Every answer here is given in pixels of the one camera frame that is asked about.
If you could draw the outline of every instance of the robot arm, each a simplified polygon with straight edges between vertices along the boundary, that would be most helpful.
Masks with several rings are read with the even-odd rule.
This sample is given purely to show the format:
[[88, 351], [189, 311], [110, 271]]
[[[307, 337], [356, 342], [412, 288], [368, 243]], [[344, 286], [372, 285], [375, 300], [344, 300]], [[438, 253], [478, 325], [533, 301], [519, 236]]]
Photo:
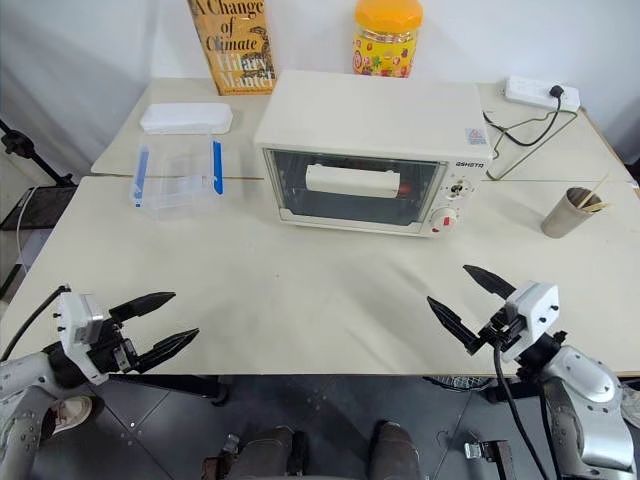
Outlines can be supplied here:
[[528, 282], [516, 289], [479, 267], [466, 265], [464, 269], [506, 302], [478, 335], [437, 300], [429, 297], [429, 305], [471, 355], [484, 344], [497, 346], [502, 361], [520, 365], [518, 377], [541, 387], [551, 413], [559, 474], [563, 478], [636, 479], [633, 441], [622, 419], [617, 377], [602, 362], [562, 346], [565, 332], [553, 337], [545, 333], [559, 315], [557, 286]]
[[65, 288], [59, 292], [64, 293], [54, 317], [60, 342], [0, 364], [0, 480], [29, 478], [45, 414], [56, 401], [68, 398], [71, 389], [87, 381], [98, 385], [110, 372], [150, 370], [176, 355], [198, 334], [194, 329], [172, 335], [138, 356], [131, 340], [122, 337], [122, 323], [159, 308], [175, 294], [137, 298], [111, 309], [106, 318], [92, 295]]

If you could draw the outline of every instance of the oven window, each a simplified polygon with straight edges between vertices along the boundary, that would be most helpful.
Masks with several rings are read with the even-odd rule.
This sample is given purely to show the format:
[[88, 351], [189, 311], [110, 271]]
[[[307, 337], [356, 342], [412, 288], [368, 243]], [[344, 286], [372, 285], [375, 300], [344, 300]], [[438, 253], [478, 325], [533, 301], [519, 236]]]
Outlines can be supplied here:
[[[357, 220], [407, 226], [419, 222], [441, 164], [415, 160], [353, 157], [321, 153], [269, 150], [280, 182], [283, 207], [295, 215]], [[378, 198], [318, 192], [307, 189], [308, 165], [400, 174], [395, 198]]]

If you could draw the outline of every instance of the jar lid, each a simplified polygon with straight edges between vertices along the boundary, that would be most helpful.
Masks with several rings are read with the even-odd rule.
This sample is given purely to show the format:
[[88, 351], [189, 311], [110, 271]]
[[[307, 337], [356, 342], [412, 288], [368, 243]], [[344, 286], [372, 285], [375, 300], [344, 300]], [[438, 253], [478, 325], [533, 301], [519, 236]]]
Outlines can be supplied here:
[[422, 25], [418, 0], [358, 0], [356, 22], [379, 33], [406, 33]]

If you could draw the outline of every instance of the power strip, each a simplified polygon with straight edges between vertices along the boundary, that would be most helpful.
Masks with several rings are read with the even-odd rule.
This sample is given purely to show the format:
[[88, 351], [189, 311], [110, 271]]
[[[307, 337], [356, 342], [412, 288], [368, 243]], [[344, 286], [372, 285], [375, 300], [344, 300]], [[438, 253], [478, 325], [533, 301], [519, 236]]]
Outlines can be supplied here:
[[580, 108], [580, 95], [577, 88], [567, 87], [559, 83], [545, 82], [542, 80], [532, 80], [523, 77], [509, 77], [504, 96], [514, 102], [527, 103], [539, 107], [555, 110], [558, 101], [549, 95], [549, 90], [554, 85], [560, 85], [564, 89], [562, 94], [562, 110], [577, 112]]

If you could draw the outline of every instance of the metal cup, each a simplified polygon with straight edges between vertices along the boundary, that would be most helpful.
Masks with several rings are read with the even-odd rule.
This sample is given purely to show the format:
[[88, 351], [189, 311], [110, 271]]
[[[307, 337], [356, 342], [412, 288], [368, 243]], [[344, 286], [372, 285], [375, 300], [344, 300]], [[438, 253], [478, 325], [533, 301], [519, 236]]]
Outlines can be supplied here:
[[[571, 230], [576, 228], [587, 218], [592, 217], [596, 212], [585, 212], [578, 205], [585, 199], [591, 190], [581, 187], [573, 187], [565, 192], [560, 201], [556, 204], [551, 213], [542, 222], [542, 231], [551, 238], [562, 238]], [[588, 207], [600, 203], [600, 197], [593, 195], [587, 203]]]

